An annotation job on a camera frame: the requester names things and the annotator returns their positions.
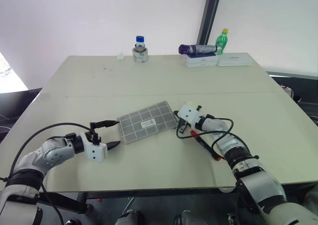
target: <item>gray grid mat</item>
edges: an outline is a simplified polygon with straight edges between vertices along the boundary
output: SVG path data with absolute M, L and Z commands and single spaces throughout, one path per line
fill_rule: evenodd
M 167 101 L 124 115 L 118 120 L 120 137 L 126 144 L 177 126 Z

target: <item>table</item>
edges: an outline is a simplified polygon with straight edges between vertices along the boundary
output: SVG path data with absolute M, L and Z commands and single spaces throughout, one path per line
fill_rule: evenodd
M 283 184 L 318 179 L 317 127 L 257 62 L 251 66 L 187 68 L 179 55 L 132 57 L 69 56 L 29 105 L 0 145 L 0 175 L 8 175 L 23 142 L 58 122 L 89 125 L 167 100 L 172 110 L 187 101 L 202 113 L 234 120 L 233 132 Z M 103 142 L 120 139 L 118 127 L 97 129 Z M 34 138 L 22 155 L 50 136 L 79 132 L 52 128 Z M 96 163 L 78 154 L 53 168 L 48 191 L 131 191 L 232 187 L 225 161 L 213 161 L 194 139 L 168 130 L 111 150 Z

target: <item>blue cap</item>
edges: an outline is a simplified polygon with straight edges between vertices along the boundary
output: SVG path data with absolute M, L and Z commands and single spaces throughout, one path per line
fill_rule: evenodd
M 136 41 L 137 41 L 137 42 L 144 42 L 145 40 L 144 40 L 144 37 L 143 37 L 143 36 L 137 35 L 137 36 L 136 36 Z

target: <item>white box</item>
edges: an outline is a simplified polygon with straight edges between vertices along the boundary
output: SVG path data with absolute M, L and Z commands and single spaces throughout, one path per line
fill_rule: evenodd
M 188 68 L 215 66 L 218 63 L 219 56 L 213 53 L 210 54 L 198 54 L 198 55 L 185 55 L 185 63 Z
M 218 66 L 249 66 L 252 62 L 248 54 L 225 54 L 219 56 Z

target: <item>green bottle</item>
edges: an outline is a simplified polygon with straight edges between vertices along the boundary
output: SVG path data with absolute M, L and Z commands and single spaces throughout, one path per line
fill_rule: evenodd
M 215 42 L 215 45 L 217 47 L 221 47 L 222 50 L 220 52 L 217 52 L 218 55 L 222 55 L 223 54 L 223 50 L 225 48 L 225 46 L 227 45 L 228 42 L 228 29 L 223 29 L 222 30 L 222 34 L 217 38 L 217 41 Z

